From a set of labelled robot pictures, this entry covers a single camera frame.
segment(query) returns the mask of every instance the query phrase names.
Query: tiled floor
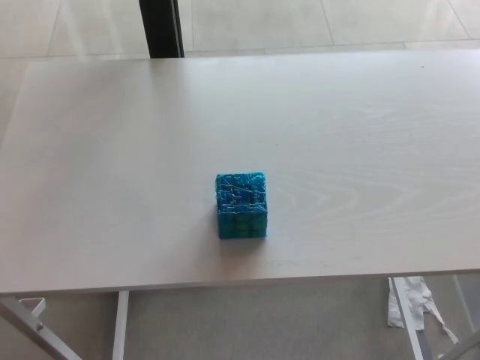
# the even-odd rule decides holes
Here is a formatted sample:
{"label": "tiled floor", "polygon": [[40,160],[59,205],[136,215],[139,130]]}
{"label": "tiled floor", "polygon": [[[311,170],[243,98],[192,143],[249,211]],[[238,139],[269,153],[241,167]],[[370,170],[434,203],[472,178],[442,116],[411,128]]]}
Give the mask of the tiled floor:
{"label": "tiled floor", "polygon": [[[178,6],[192,57],[480,48],[479,0],[178,0]],[[138,0],[0,0],[0,145],[29,62],[147,57]],[[452,277],[427,282],[450,328],[460,339],[468,336]],[[460,284],[479,327],[480,280],[460,277]],[[380,279],[136,292],[126,359],[411,359],[406,333],[386,328],[387,296]],[[42,317],[84,359],[111,357],[115,295],[47,301]],[[437,324],[428,321],[427,333],[434,358],[451,346]],[[0,335],[0,359],[48,359],[1,319]]]}

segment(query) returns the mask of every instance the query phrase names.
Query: cube face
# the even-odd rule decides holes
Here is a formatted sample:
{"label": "cube face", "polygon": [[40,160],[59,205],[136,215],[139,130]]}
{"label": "cube face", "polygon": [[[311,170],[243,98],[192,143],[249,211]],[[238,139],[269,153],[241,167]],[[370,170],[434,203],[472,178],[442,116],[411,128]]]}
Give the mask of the cube face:
{"label": "cube face", "polygon": [[215,191],[220,239],[266,236],[267,199],[262,172],[219,174]]}

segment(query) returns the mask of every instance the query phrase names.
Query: blue box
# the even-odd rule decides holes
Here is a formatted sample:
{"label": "blue box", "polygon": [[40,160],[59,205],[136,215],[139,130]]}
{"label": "blue box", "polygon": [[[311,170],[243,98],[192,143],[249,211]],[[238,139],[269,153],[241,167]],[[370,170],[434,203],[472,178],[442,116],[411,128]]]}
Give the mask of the blue box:
{"label": "blue box", "polygon": [[218,174],[218,237],[264,238],[267,233],[267,198],[263,172]]}

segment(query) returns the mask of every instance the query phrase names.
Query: table leg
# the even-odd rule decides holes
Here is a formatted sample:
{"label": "table leg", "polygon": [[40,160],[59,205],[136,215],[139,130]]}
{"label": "table leg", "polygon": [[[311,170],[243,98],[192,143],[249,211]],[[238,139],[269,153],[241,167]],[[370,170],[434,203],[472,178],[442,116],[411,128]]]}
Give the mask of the table leg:
{"label": "table leg", "polygon": [[403,325],[408,332],[410,338],[410,343],[412,344],[413,355],[415,360],[424,360],[422,349],[420,348],[419,338],[413,325],[412,313],[407,302],[407,297],[405,296],[404,289],[401,286],[397,286],[397,277],[391,278],[391,285],[395,292],[395,297],[397,298],[398,308],[400,309],[400,315],[402,316]]}
{"label": "table leg", "polygon": [[123,360],[125,333],[127,331],[128,295],[128,291],[121,291],[118,293],[115,340],[113,342],[113,360]]}
{"label": "table leg", "polygon": [[81,360],[67,344],[13,296],[0,298],[0,315],[54,359]]}

